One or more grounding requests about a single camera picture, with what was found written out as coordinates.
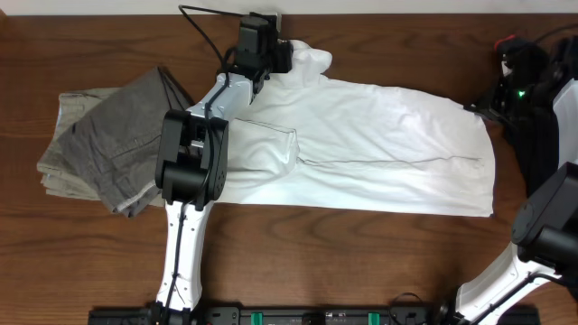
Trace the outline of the white printed t-shirt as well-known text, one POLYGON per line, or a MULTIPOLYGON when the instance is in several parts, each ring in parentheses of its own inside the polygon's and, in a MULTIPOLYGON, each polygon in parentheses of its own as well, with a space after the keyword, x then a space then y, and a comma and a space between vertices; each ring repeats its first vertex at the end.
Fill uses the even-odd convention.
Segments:
POLYGON ((419 90, 329 79, 332 56, 294 43, 229 126, 227 203, 482 217, 495 158, 479 116, 419 90))

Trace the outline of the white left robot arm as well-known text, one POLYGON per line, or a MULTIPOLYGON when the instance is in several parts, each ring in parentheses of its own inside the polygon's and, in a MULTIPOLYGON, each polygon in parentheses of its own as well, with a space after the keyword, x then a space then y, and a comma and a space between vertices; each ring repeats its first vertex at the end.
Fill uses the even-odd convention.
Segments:
POLYGON ((291 70, 293 52, 282 40, 265 50, 231 48, 226 55, 233 63, 224 66, 202 101, 165 115, 155 183, 165 201, 167 247, 150 323, 193 322, 202 293, 205 230, 227 179, 229 123, 250 106, 270 74, 291 70))

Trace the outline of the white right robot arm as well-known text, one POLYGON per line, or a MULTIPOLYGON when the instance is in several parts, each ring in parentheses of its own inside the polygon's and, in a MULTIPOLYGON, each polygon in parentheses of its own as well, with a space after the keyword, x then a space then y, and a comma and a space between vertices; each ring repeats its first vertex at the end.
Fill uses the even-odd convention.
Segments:
POLYGON ((493 103, 527 184, 507 248, 440 308, 438 324, 537 324, 518 302, 539 286, 577 286, 577 71, 513 68, 493 103))

